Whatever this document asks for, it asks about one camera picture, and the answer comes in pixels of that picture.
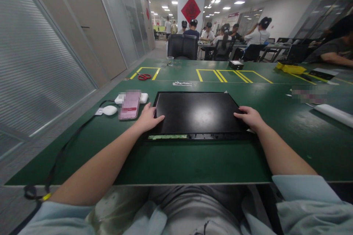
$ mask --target paper roll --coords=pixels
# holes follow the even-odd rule
[[[352,115],[327,104],[317,105],[314,107],[314,109],[353,129]]]

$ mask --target cup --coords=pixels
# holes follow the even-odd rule
[[[174,57],[167,57],[167,65],[168,66],[174,65]]]

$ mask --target scissors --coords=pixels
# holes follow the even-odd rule
[[[141,81],[146,81],[147,79],[151,79],[151,75],[149,74],[141,74],[137,73],[139,75],[138,79]]]

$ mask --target white computer mouse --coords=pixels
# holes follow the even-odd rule
[[[118,109],[115,106],[106,106],[102,110],[103,114],[106,114],[107,116],[114,115],[117,111]]]

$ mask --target gray floor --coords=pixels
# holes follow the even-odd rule
[[[23,168],[37,154],[45,149],[54,139],[71,126],[80,116],[99,102],[110,90],[131,73],[145,58],[161,59],[167,57],[165,41],[156,41],[156,48],[114,78],[109,84],[95,91],[84,104],[72,109],[60,120],[47,128],[45,133],[32,142],[22,144],[0,161],[0,234],[9,234],[35,208],[33,201],[23,197],[22,187],[4,187],[14,174]]]

